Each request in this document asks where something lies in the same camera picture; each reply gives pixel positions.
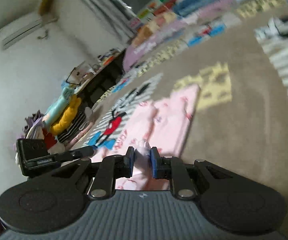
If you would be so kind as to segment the pink fox print garment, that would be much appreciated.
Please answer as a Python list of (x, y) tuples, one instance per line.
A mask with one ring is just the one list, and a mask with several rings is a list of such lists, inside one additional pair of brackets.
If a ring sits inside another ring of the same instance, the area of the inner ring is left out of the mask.
[(173, 91), (168, 98), (139, 103), (112, 149), (100, 147), (96, 151), (91, 158), (94, 163), (110, 155), (125, 155), (130, 146), (135, 149), (133, 175), (117, 179), (117, 190), (155, 191), (168, 188), (167, 180), (152, 177), (149, 149), (156, 147), (162, 156), (180, 156), (199, 90), (199, 86), (194, 84)]

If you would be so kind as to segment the pink folded garment bottom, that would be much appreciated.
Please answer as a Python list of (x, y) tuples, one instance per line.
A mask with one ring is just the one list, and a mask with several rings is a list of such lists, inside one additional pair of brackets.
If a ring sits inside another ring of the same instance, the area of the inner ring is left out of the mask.
[(89, 132), (92, 126), (94, 126), (94, 122), (90, 121), (83, 130), (81, 130), (72, 140), (66, 144), (66, 150), (70, 150), (83, 136)]

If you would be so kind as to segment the red folded garment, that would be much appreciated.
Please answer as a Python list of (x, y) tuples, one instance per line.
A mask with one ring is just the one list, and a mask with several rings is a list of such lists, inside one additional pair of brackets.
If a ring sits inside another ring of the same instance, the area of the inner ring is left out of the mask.
[(50, 148), (52, 148), (53, 146), (55, 146), (57, 144), (57, 140), (45, 128), (42, 129), (42, 132), (43, 132), (43, 136), (44, 136), (44, 143), (47, 147), (47, 150), (49, 150)]

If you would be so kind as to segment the black striped folded garment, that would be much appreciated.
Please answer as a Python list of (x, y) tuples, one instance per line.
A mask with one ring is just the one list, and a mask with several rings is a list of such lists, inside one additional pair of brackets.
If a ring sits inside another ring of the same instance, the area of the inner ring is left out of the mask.
[(76, 132), (79, 131), (80, 126), (85, 122), (86, 116), (83, 111), (78, 111), (75, 118), (72, 120), (72, 123), (66, 128), (62, 133), (57, 135), (57, 140), (60, 143), (64, 143), (70, 137), (72, 137)]

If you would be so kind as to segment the yellow folded knit garment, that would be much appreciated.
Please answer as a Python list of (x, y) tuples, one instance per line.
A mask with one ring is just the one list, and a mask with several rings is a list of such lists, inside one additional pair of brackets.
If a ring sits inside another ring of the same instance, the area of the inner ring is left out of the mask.
[(81, 98), (78, 98), (77, 95), (73, 95), (68, 106), (65, 108), (61, 116), (50, 126), (49, 132), (53, 136), (57, 136), (67, 129), (75, 116), (77, 115), (78, 108), (82, 102)]

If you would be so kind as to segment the teal folded blanket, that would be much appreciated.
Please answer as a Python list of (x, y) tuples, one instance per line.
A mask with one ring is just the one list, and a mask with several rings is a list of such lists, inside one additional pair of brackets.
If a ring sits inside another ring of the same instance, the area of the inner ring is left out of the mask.
[(63, 88), (60, 97), (47, 109), (42, 118), (45, 128), (49, 129), (49, 127), (61, 116), (65, 108), (68, 106), (73, 94), (73, 88)]

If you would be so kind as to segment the brown Mickey Mouse blanket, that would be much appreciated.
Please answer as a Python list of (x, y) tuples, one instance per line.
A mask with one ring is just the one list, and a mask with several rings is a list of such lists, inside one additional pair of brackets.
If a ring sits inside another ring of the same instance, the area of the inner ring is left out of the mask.
[[(240, 23), (184, 50), (154, 61), (121, 91), (100, 104), (95, 126), (77, 143), (84, 146), (107, 123), (120, 98), (157, 74), (151, 98), (200, 86), (183, 159), (205, 159), (277, 189), (288, 204), (288, 38), (257, 40), (254, 31), (273, 17), (288, 16), (286, 0), (252, 0), (236, 15)], [(288, 214), (282, 226), (288, 237)]]

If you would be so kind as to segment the grey window curtain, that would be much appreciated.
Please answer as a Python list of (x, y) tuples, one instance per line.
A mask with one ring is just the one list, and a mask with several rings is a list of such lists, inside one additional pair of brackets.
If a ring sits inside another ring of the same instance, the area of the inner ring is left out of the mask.
[(95, 15), (101, 26), (121, 43), (127, 43), (134, 33), (126, 16), (109, 0), (81, 0)]

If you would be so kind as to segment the orange cartoon pillow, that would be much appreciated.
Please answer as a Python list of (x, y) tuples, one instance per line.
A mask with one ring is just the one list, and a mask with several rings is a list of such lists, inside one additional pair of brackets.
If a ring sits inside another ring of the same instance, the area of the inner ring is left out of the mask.
[(132, 47), (136, 48), (156, 34), (162, 27), (165, 27), (177, 19), (177, 14), (172, 11), (166, 11), (156, 16), (153, 20), (140, 28), (137, 36), (132, 40)]

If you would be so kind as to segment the purple floral bedsheet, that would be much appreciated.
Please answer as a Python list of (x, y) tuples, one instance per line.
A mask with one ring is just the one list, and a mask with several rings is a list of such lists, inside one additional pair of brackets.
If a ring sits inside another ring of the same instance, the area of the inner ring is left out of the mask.
[(217, 0), (207, 6), (204, 6), (186, 17), (180, 17), (172, 23), (162, 27), (156, 33), (145, 39), (139, 45), (133, 43), (126, 49), (123, 58), (123, 70), (128, 72), (144, 55), (152, 51), (156, 46), (165, 42), (166, 39), (173, 36), (178, 31), (201, 23), (203, 20), (210, 18), (212, 15), (221, 13), (229, 7), (235, 5), (235, 0)]

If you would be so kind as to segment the white wall air conditioner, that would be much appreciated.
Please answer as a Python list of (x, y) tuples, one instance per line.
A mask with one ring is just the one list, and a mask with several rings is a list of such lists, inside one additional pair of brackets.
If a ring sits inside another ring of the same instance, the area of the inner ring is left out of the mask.
[(0, 29), (0, 47), (2, 50), (28, 36), (42, 26), (42, 17), (32, 12), (9, 23)]

